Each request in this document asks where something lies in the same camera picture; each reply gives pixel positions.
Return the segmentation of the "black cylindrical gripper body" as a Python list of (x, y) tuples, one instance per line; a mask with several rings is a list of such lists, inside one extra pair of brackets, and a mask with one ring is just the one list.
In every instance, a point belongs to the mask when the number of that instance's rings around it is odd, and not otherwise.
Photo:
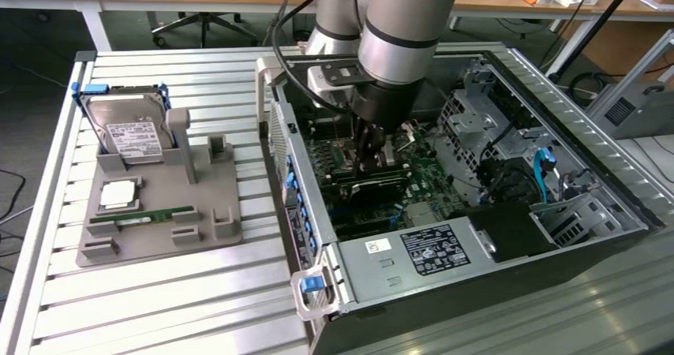
[(421, 80), (404, 85), (357, 84), (352, 112), (367, 123), (393, 132), (407, 120), (420, 90)]

